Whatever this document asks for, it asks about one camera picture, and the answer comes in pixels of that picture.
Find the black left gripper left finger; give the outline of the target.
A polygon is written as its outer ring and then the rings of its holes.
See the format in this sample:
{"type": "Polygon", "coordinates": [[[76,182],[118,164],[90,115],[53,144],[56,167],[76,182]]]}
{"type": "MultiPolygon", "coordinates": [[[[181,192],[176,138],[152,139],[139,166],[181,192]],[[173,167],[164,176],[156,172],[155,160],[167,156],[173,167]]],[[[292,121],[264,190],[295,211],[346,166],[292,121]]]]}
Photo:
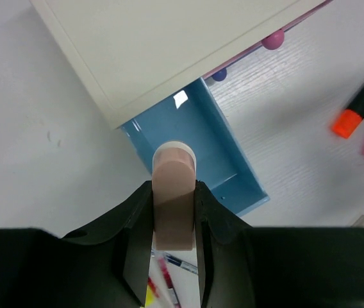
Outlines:
{"type": "Polygon", "coordinates": [[[150,182],[63,237],[1,228],[0,307],[141,307],[152,239],[150,182]]]}

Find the orange highlighter marker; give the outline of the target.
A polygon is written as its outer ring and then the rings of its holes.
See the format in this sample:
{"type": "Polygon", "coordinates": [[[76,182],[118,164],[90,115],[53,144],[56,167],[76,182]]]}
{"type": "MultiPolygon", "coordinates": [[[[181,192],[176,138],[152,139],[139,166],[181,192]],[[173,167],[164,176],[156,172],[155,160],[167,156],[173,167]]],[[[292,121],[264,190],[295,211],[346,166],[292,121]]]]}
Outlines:
{"type": "Polygon", "coordinates": [[[331,125],[331,131],[339,137],[348,139],[363,120],[364,84],[331,125]]]}

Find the yellow highlighter marker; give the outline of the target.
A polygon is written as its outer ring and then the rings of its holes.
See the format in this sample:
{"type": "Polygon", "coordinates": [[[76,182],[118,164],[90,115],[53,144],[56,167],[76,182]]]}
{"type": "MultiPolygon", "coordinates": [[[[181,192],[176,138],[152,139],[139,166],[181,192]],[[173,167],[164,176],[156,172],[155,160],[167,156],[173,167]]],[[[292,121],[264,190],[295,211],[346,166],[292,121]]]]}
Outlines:
{"type": "Polygon", "coordinates": [[[145,307],[149,307],[156,301],[156,296],[154,295],[154,292],[152,291],[150,286],[147,286],[146,291],[146,298],[145,298],[145,307]]]}

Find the pink stapler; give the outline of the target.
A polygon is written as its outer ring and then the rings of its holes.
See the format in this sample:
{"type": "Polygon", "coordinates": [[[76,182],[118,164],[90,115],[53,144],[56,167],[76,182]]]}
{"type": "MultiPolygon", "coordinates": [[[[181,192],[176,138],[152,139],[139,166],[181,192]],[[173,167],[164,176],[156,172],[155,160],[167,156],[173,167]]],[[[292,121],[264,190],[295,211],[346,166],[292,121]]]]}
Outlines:
{"type": "Polygon", "coordinates": [[[196,158],[183,142],[162,144],[153,155],[154,247],[189,251],[194,247],[196,158]]]}

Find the blue pen refill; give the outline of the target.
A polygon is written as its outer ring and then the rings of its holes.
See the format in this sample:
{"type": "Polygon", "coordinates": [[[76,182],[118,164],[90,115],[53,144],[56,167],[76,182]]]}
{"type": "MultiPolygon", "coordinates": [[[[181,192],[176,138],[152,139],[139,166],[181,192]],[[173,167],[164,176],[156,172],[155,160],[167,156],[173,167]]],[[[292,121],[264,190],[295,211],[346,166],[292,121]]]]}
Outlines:
{"type": "Polygon", "coordinates": [[[169,253],[164,253],[164,258],[165,260],[170,263],[170,264],[173,264],[185,271],[188,271],[194,275],[198,275],[198,269],[197,269],[197,266],[189,263],[189,262],[186,262],[186,261],[183,261],[182,259],[178,258],[178,257],[175,257],[169,253]]]}

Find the pink pen refill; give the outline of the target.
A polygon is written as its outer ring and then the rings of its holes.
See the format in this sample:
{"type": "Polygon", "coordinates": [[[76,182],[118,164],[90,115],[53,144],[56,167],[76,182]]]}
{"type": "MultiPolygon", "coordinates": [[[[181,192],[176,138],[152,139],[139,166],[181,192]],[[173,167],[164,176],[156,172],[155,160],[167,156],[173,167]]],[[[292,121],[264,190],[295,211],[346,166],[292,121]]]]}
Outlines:
{"type": "Polygon", "coordinates": [[[172,302],[174,307],[181,308],[181,303],[179,301],[178,294],[176,293],[176,290],[174,288],[174,284],[172,282],[170,273],[169,273],[169,271],[167,269],[166,261],[165,261],[163,255],[161,253],[159,253],[159,252],[156,252],[155,256],[156,256],[158,266],[159,266],[159,268],[161,270],[161,273],[163,275],[163,279],[164,279],[165,284],[167,286],[167,290],[169,292],[171,302],[172,302]]]}

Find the pink drawer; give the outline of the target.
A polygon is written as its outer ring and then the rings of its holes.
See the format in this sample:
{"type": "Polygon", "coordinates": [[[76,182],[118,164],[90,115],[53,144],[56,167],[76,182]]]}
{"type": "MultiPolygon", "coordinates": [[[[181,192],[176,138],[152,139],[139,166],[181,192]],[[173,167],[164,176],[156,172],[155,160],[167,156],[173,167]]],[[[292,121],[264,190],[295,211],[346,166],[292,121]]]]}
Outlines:
{"type": "Polygon", "coordinates": [[[206,74],[202,75],[202,79],[207,79],[212,76],[213,73],[223,69],[228,68],[230,65],[233,65],[237,61],[241,60],[243,57],[247,56],[248,54],[252,53],[253,51],[263,47],[267,50],[276,50],[279,47],[283,45],[283,42],[285,41],[285,32],[289,31],[296,25],[300,24],[302,21],[306,20],[308,17],[313,15],[315,12],[320,10],[321,8],[325,7],[329,3],[331,3],[332,0],[329,1],[322,1],[319,5],[314,7],[313,9],[307,11],[306,13],[302,14],[300,17],[294,19],[293,21],[289,22],[288,24],[284,25],[279,30],[273,32],[268,37],[265,37],[261,41],[251,45],[247,49],[243,50],[239,54],[235,55],[233,58],[230,58],[229,60],[225,61],[224,63],[220,64],[216,68],[212,69],[211,71],[207,72],[206,74]]]}

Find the red pen refill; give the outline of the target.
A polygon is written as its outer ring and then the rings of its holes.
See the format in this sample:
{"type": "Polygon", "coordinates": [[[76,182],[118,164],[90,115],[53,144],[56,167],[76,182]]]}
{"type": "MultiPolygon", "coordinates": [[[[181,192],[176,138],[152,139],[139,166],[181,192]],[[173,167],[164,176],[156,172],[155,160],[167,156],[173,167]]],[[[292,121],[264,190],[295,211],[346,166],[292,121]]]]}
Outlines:
{"type": "Polygon", "coordinates": [[[149,289],[151,290],[152,294],[156,297],[156,298],[159,298],[160,295],[158,293],[158,289],[157,289],[157,286],[156,284],[154,283],[154,281],[152,280],[151,277],[148,277],[148,286],[149,286],[149,289]]]}

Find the white drawer cabinet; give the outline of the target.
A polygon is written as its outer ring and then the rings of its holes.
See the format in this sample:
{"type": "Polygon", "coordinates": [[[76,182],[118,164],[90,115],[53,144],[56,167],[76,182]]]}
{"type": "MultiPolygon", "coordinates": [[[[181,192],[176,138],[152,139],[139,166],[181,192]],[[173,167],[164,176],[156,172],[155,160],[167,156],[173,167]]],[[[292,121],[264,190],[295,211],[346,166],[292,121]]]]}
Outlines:
{"type": "Polygon", "coordinates": [[[112,128],[318,1],[33,1],[112,128]]]}

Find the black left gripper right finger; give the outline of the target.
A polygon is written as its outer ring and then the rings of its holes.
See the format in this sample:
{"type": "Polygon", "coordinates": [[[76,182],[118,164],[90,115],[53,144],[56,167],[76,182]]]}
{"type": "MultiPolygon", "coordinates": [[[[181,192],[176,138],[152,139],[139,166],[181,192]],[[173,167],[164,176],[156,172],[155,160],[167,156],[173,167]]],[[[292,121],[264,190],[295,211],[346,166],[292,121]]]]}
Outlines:
{"type": "Polygon", "coordinates": [[[364,307],[364,227],[252,227],[195,187],[202,307],[364,307]]]}

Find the light blue drawer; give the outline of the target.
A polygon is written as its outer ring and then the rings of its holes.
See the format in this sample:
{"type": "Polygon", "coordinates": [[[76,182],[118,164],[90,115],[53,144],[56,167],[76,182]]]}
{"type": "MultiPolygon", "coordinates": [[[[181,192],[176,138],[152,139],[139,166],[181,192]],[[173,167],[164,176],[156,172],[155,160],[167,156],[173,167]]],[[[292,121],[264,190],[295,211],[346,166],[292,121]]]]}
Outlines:
{"type": "Polygon", "coordinates": [[[148,172],[154,152],[179,141],[196,158],[197,179],[221,204],[243,216],[269,200],[227,119],[201,78],[163,99],[121,127],[148,172]]]}

